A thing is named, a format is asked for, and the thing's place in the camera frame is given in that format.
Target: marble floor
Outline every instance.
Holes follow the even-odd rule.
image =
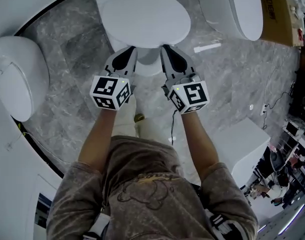
[[[208,134],[213,136],[216,131],[246,117],[262,128],[264,117],[260,116],[260,111],[264,98],[266,103],[273,104],[283,92],[290,90],[299,64],[298,49],[261,40],[228,38],[208,26],[199,0],[177,1],[191,18],[190,33],[177,46],[192,57],[210,95],[210,104],[199,112]],[[46,101],[24,126],[56,155],[57,158],[45,151],[65,172],[77,159],[100,112],[89,91],[93,76],[103,69],[113,50],[95,0],[65,0],[36,20],[22,35],[40,46],[50,74]],[[222,46],[194,53],[194,47],[209,45],[214,40],[219,40]],[[160,88],[165,80],[162,73],[154,77],[136,76],[134,94],[137,110],[156,121],[170,137],[174,107]],[[265,131],[272,143],[282,132],[289,102],[290,98],[284,95],[268,112]],[[173,135],[185,177],[198,183],[178,114]]]

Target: toilet bowl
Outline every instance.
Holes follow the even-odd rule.
[[[136,74],[162,71],[161,45],[182,41],[191,27],[185,8],[176,0],[96,0],[102,24],[114,51],[135,46]]]
[[[230,37],[255,41],[263,32],[261,0],[199,0],[207,23]]]
[[[0,100],[10,115],[27,121],[44,102],[49,73],[36,43],[19,36],[0,38]]]

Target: white cube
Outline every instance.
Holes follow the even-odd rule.
[[[180,114],[201,110],[210,102],[205,81],[173,85],[168,98]]]
[[[95,75],[90,96],[98,108],[118,111],[131,95],[127,78]]]

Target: smart toilet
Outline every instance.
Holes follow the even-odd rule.
[[[230,37],[255,41],[263,32],[261,0],[199,0],[207,23]]]
[[[10,115],[27,121],[44,102],[49,73],[36,43],[19,36],[0,38],[0,100]]]
[[[136,73],[153,76],[162,71],[160,46],[182,41],[191,28],[190,17],[176,0],[96,0],[102,24],[114,51],[135,46]]]

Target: cardboard box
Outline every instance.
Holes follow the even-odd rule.
[[[260,39],[278,44],[304,46],[303,23],[291,11],[297,7],[294,0],[261,0],[263,30]]]

